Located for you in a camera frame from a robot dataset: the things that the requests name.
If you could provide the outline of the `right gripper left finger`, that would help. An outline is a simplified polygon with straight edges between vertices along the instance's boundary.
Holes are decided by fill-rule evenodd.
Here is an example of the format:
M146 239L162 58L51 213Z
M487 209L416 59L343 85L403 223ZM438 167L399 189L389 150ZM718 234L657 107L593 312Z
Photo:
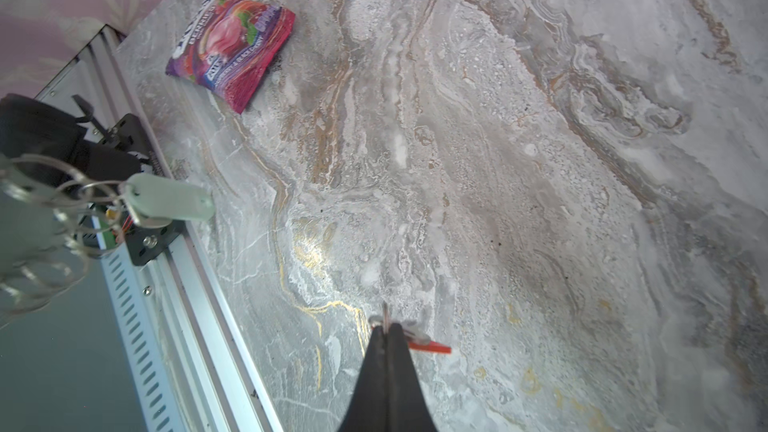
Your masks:
M386 336L382 326L373 329L340 432L385 431L387 428Z

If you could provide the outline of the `red capped key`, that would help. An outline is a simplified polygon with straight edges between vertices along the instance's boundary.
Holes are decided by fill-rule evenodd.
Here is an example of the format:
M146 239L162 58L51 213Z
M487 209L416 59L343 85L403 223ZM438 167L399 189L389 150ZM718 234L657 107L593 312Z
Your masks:
M449 345L434 341L419 327L417 321L395 319L387 302L382 303L380 314L368 317L368 324L371 329L381 327L384 332L387 332L393 324L399 324L408 348L411 350L446 355L452 353L452 348Z

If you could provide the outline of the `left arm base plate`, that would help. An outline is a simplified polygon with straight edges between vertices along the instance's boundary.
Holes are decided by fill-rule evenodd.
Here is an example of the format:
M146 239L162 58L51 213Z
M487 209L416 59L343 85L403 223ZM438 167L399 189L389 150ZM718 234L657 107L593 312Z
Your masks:
M185 231L185 224L160 210L160 180L165 174L138 116L129 113L120 118L101 143L138 160L138 168L127 169L126 183L117 189L127 200L121 215L124 243L132 264L145 266L169 249Z

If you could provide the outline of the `metal key ring plate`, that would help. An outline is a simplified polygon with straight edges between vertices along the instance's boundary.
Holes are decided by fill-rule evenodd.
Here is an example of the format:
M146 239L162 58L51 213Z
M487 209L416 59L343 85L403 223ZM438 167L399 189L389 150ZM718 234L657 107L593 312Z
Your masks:
M37 312L117 248L119 180L98 181L52 157L1 157L1 326Z

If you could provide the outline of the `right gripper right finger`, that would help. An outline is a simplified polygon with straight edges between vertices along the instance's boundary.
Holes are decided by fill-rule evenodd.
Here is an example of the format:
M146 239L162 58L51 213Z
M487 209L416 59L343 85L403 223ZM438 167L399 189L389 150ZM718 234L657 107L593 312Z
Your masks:
M436 432L424 399L403 328L389 326L386 335L386 430Z

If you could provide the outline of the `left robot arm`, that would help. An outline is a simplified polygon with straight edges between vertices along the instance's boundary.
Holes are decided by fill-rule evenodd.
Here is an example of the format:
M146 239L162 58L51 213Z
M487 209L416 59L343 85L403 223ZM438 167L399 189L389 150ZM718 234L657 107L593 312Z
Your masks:
M86 138L91 123L107 136L93 106L72 97L81 110L75 117L56 107L18 94L1 99L1 153L10 158L36 154L58 159L97 181L123 181L141 171L139 158L127 151Z

